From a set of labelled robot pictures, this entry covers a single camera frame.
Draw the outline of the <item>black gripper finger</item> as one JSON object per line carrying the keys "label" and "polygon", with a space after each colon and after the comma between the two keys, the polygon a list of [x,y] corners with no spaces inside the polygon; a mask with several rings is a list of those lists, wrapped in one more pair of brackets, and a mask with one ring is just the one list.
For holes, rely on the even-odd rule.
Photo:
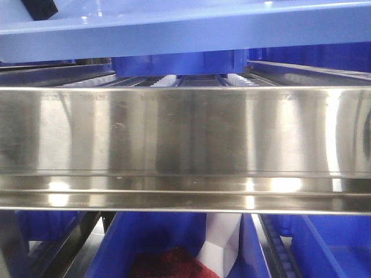
{"label": "black gripper finger", "polygon": [[54,0],[22,0],[33,20],[47,20],[58,12]]}

